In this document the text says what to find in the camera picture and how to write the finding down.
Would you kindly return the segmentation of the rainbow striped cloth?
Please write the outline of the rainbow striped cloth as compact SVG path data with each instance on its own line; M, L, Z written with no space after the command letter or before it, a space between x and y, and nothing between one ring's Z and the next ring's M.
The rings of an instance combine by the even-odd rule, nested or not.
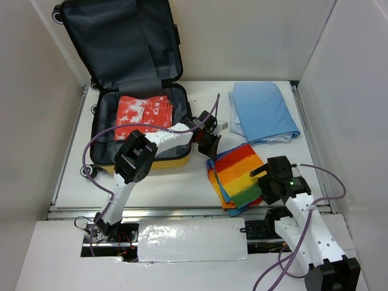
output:
M252 170L263 164L248 143L220 153L215 160L207 160L209 182L229 216L238 216L263 201L256 178L250 176Z

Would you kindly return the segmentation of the red white patterned cloth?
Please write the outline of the red white patterned cloth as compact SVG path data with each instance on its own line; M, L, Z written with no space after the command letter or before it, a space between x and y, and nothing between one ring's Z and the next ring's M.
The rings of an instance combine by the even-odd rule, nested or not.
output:
M122 96L116 114L116 126L151 124L169 128L173 125L173 105L166 95L149 99Z

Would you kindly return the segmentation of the light blue shirt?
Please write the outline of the light blue shirt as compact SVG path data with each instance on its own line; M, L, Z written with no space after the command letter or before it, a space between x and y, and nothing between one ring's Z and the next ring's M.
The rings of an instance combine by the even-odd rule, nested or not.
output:
M230 131L255 146L287 143L301 134L273 82L236 82L229 92L232 108Z

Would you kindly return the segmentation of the yellow suitcase with grey lining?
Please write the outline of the yellow suitcase with grey lining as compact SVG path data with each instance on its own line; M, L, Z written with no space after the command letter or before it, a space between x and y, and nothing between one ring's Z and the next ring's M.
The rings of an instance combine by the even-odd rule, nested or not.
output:
M187 93L178 80L183 73L180 38L168 1L64 1L52 19L65 27L99 92L90 148L82 176L112 172L121 141L114 138L119 99L166 95L173 123L192 117Z

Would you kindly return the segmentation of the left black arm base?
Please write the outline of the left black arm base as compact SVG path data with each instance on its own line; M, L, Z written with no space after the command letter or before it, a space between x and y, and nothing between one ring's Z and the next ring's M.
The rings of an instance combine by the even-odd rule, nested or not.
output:
M114 226L104 233L86 216L78 216L74 226L84 232L81 257L120 257L124 262L137 263L139 223L127 222Z

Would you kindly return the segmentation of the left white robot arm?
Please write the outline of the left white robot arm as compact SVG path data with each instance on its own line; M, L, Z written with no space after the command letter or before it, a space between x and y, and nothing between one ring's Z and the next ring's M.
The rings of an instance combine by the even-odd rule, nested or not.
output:
M137 183L150 172L155 157L177 146L196 143L198 151L214 160L221 136L218 120L204 111L200 117L179 122L156 132L132 131L114 157L114 191L109 191L107 203L95 215L94 227L107 242L119 236L122 213Z

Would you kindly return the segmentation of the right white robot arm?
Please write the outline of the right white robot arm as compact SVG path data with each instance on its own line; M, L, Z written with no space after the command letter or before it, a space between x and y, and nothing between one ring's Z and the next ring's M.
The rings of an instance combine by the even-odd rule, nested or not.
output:
M280 236L291 251L257 281L261 282L274 268L286 263L269 288L275 290L292 263L298 261L305 273L307 290L356 290L360 264L356 258L348 257L334 239L317 208L320 199L313 197L305 178L294 175L296 167L286 156L277 156L250 172L251 177L258 178L266 203L283 202L283 206L267 211L264 230L272 238Z

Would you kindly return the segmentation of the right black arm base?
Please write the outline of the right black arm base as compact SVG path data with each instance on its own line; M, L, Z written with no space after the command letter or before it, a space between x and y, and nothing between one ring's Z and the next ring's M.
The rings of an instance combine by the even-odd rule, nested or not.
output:
M263 219L245 220L239 231L246 236L248 254L279 253L283 247L290 252L285 241L275 232L275 221L288 216L293 217L285 207L275 207L266 211Z

